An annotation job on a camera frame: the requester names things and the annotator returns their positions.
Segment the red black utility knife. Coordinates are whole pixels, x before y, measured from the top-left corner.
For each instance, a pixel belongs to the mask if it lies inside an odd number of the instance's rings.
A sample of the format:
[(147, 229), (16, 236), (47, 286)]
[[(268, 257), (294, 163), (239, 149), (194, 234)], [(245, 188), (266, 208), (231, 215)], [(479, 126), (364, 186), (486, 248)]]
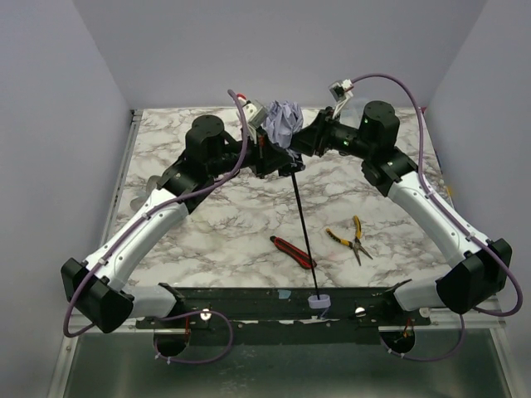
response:
[(272, 235), (270, 237), (270, 242), (278, 251), (288, 255), (292, 260), (294, 260), (302, 269), (312, 269), (316, 266), (315, 261), (311, 260), (307, 253), (292, 245), (287, 240)]

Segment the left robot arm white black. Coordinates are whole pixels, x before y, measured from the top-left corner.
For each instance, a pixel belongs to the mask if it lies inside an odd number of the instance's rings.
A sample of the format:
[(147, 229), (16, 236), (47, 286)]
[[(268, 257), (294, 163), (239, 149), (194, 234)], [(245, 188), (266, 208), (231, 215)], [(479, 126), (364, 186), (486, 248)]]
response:
[(215, 189), (248, 167), (265, 177), (293, 162), (292, 133), (279, 134), (264, 122), (247, 121), (235, 140), (217, 116), (193, 120), (178, 159), (159, 177), (132, 218), (84, 260), (68, 259), (61, 280), (70, 311), (78, 310), (91, 327), (109, 333), (130, 318), (164, 318), (177, 305), (165, 284), (145, 294), (124, 287), (139, 262), (174, 226), (189, 216)]

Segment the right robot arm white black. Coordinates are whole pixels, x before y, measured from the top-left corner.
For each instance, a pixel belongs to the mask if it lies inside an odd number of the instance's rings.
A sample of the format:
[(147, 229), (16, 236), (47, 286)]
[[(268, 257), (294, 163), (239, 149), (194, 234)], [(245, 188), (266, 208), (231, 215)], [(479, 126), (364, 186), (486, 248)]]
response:
[(419, 167), (396, 145), (400, 120), (395, 109), (372, 101), (365, 105), (357, 128), (341, 124), (332, 114), (331, 108), (320, 110), (291, 139), (291, 149), (306, 156), (336, 150), (362, 159), (365, 179), (412, 217), (451, 267), (439, 278), (399, 284), (393, 296), (400, 308), (448, 308), (464, 314), (498, 293), (505, 286), (511, 246), (477, 231), (437, 192), (421, 184)]

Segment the pink zippered umbrella case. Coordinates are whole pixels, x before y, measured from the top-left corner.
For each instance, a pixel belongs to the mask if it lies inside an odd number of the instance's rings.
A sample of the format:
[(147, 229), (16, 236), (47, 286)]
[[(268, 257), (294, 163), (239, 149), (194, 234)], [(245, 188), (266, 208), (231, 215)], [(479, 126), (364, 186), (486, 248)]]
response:
[(158, 188), (159, 179), (160, 179), (160, 176), (157, 176), (157, 175), (151, 176), (147, 180), (145, 188), (143, 188), (140, 191), (137, 191), (134, 198), (129, 203), (129, 207), (133, 212), (138, 211), (145, 204), (151, 192), (154, 189)]

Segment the lavender folding umbrella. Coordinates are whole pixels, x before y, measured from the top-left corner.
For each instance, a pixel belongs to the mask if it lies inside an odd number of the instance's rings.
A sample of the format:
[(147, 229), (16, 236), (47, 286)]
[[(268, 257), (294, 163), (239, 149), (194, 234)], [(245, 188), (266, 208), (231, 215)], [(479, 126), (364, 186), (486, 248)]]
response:
[(318, 315), (319, 321), (324, 321), (331, 307), (331, 299), (327, 294), (321, 294), (315, 273), (315, 262), (312, 257), (309, 236), (304, 219), (300, 190), (296, 179), (296, 173), (304, 170), (304, 161), (302, 155), (295, 150), (290, 149), (292, 138), (298, 133), (304, 124), (302, 109), (295, 102), (290, 101), (273, 101), (267, 107), (267, 116), (263, 123), (263, 128), (267, 132), (270, 141), (279, 147), (286, 149), (291, 156), (289, 166), (284, 166), (279, 170), (281, 177), (290, 176), (295, 193), (300, 224), (303, 232), (304, 243), (306, 246), (307, 260), (305, 263), (309, 266), (314, 282), (314, 294), (308, 298), (309, 307), (313, 310), (321, 310)]

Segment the blue tape piece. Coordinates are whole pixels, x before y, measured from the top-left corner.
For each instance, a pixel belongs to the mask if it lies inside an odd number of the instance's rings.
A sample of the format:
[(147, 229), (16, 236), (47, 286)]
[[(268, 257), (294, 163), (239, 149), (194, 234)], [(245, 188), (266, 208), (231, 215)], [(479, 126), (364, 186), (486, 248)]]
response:
[(291, 296), (291, 291), (288, 289), (278, 289), (277, 292), (279, 299), (289, 299)]

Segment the aluminium frame rail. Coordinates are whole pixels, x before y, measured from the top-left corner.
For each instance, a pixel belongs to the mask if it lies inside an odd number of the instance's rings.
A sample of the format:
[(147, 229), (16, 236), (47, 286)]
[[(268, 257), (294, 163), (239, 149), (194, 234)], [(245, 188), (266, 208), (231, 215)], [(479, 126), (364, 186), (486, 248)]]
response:
[(309, 307), (310, 289), (288, 289), (289, 299), (279, 299), (274, 288), (141, 288), (130, 294), (113, 290), (66, 298), (101, 332), (116, 331), (130, 320), (145, 329), (207, 329), (227, 318), (233, 325), (287, 326), (290, 324), (346, 322), (354, 327), (397, 329), (407, 322), (414, 326), (458, 323), (460, 315), (448, 308), (423, 304), (404, 310), (390, 289), (324, 289), (331, 307), (324, 321), (321, 310)]

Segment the clear plastic screw box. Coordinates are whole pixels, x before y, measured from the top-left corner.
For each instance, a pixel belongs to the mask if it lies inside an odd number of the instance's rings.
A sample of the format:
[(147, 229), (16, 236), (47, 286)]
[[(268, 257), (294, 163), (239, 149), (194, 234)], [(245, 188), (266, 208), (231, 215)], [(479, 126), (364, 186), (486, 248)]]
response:
[(340, 115), (340, 123), (358, 128), (363, 117), (363, 106), (344, 108)]

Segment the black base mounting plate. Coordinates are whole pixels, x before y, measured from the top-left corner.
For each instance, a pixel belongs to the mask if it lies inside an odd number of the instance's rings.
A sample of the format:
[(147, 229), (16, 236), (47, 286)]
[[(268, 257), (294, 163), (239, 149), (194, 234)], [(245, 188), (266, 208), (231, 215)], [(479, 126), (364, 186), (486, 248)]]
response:
[(392, 303), (386, 288), (323, 288), (330, 309), (312, 309), (305, 288), (180, 288), (172, 314), (187, 318), (146, 318), (138, 329), (153, 330), (164, 342), (184, 338), (192, 345), (377, 344), (380, 330), (430, 324), (418, 311)]

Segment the yellow black needle-nose pliers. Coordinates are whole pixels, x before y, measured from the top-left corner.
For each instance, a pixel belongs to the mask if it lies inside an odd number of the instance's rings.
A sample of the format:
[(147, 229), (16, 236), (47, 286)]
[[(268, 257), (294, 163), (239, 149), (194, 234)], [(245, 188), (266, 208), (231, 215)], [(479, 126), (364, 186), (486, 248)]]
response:
[(362, 224), (359, 220), (358, 216), (353, 216), (353, 223), (355, 226), (355, 234), (353, 240), (346, 240), (343, 238), (340, 238), (339, 236), (335, 235), (330, 228), (326, 228), (325, 232), (326, 234), (334, 241), (339, 243), (340, 245), (347, 246), (349, 249), (351, 249), (354, 252), (354, 256), (356, 258), (356, 261), (358, 262), (359, 266), (362, 266), (362, 261), (360, 258), (359, 253), (363, 253), (366, 255), (370, 260), (373, 258), (363, 247), (361, 243), (361, 237), (362, 237)]

